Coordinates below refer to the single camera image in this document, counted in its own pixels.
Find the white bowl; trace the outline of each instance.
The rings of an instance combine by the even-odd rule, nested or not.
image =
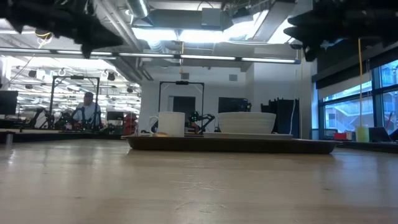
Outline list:
[[[274,128],[276,114],[234,112],[218,114],[221,132],[270,134]]]

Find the man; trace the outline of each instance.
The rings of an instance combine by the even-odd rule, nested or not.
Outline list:
[[[94,124],[94,111],[95,111],[95,103],[93,102],[94,99],[94,94],[91,92],[86,92],[85,97],[83,99],[82,103],[79,103],[77,105],[76,114],[73,116],[73,119],[76,121],[81,122],[83,119],[83,116],[81,115],[81,108],[84,108],[85,112],[85,119],[86,121],[89,121],[90,124]],[[96,114],[96,122],[95,125],[98,125],[101,122],[101,108],[99,105],[97,105],[97,114]]]

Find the wall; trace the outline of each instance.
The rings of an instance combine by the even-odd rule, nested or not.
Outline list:
[[[180,80],[179,68],[148,68],[148,72],[155,81],[142,83],[141,112],[139,124],[141,129],[148,128],[150,116],[157,116],[159,104],[159,82]],[[218,98],[232,97],[245,98],[245,73],[241,73],[238,68],[207,68],[189,67],[184,68],[184,72],[190,73],[190,82],[205,83],[205,97],[203,112],[213,115],[218,114]],[[238,81],[230,82],[229,74],[237,74]],[[170,96],[194,96],[196,98],[196,110],[201,112],[201,85],[177,86],[175,84],[162,85],[160,100],[160,111],[168,110]],[[213,131],[215,121],[208,125]]]
[[[142,84],[139,122],[144,129],[148,127],[149,117],[156,116],[158,112],[159,81],[180,80],[180,69],[177,67],[147,69],[155,81]],[[205,83],[204,113],[217,115],[219,97],[247,98],[252,103],[252,111],[260,112],[261,103],[268,105],[269,100],[276,98],[292,100],[296,95],[301,101],[302,137],[308,138],[313,124],[318,124],[316,89],[311,81],[316,69],[316,62],[304,62],[302,65],[255,63],[246,73],[241,73],[238,68],[208,70],[201,67],[184,68],[184,72],[190,73],[190,82]],[[237,74],[238,81],[230,82],[229,74]],[[170,96],[194,96],[196,110],[201,111],[201,92],[198,89],[191,85],[163,84],[160,110],[168,110]],[[214,123],[208,127],[212,131]]]
[[[317,91],[311,77],[316,74],[316,62],[302,65],[255,63],[246,72],[246,97],[252,99],[252,111],[260,112],[261,104],[269,100],[300,99],[302,138],[309,138],[313,127],[318,125]]]
[[[295,91],[296,96],[299,96],[300,76],[300,65],[255,63],[254,100],[256,107],[254,107],[253,111],[260,112],[261,103],[268,105],[269,100],[276,98],[293,100]]]

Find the yellow cable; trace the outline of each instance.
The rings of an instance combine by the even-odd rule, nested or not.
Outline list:
[[[46,33],[46,34],[37,34],[37,33],[35,32],[35,34],[36,34],[37,37],[45,37],[45,36],[47,36],[47,35],[50,35],[51,32],[48,32],[48,33]]]
[[[359,126],[362,128],[362,52],[361,52],[361,39],[358,39],[358,55],[359,55]]]

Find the tray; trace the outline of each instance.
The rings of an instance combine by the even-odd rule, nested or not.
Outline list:
[[[124,136],[137,150],[329,154],[339,142],[302,139],[221,139]]]

